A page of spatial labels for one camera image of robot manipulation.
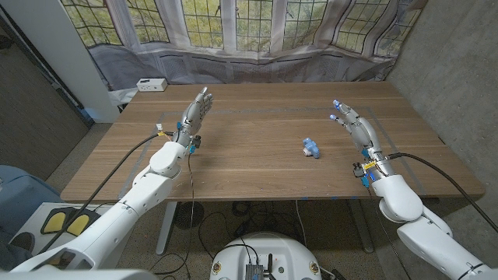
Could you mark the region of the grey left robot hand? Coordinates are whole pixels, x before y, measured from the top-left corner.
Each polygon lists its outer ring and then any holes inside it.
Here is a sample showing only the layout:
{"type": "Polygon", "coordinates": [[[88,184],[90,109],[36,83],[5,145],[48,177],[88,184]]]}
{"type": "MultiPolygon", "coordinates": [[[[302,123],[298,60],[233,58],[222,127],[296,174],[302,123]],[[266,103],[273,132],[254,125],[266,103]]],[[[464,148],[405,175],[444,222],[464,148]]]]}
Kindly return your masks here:
{"type": "Polygon", "coordinates": [[[184,147],[189,145],[191,137],[197,135],[205,115],[212,108],[212,101],[212,94],[208,93],[207,87],[204,87],[183,112],[180,128],[172,137],[173,142],[180,143],[184,147]]]}

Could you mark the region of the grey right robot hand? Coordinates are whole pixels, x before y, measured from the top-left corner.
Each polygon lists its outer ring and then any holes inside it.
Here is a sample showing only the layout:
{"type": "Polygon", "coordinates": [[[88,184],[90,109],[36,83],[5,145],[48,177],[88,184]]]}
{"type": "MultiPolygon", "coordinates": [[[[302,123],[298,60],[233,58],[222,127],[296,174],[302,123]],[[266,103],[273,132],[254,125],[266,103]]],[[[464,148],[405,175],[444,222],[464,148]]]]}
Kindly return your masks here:
{"type": "Polygon", "coordinates": [[[384,160],[380,141],[370,122],[345,103],[334,100],[333,106],[341,114],[341,117],[331,114],[330,119],[347,130],[357,150],[367,159],[384,160]]]}

